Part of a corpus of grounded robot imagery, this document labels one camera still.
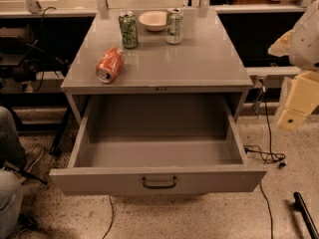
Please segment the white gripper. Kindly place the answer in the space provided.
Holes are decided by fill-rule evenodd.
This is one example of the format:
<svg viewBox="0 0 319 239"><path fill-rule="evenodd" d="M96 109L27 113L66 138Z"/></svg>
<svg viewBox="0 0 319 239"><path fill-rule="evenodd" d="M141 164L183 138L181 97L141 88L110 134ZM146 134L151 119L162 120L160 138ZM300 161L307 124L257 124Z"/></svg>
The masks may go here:
<svg viewBox="0 0 319 239"><path fill-rule="evenodd" d="M278 38L268 49L268 54L275 57L287 56L292 31L289 30ZM307 71L297 75L291 82L291 89L286 102L288 111L283 111L277 121L279 128L295 130L299 128L319 106L319 74Z"/></svg>

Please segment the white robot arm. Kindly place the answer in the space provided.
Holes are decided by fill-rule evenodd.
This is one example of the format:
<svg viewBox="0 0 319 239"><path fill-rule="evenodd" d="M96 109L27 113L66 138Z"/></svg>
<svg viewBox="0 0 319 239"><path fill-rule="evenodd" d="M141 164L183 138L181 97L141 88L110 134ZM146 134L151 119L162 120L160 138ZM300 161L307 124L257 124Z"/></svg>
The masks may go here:
<svg viewBox="0 0 319 239"><path fill-rule="evenodd" d="M319 2L313 2L293 28L268 49L276 57L288 56L291 65L301 70L282 84L277 126L299 128L319 106Z"/></svg>

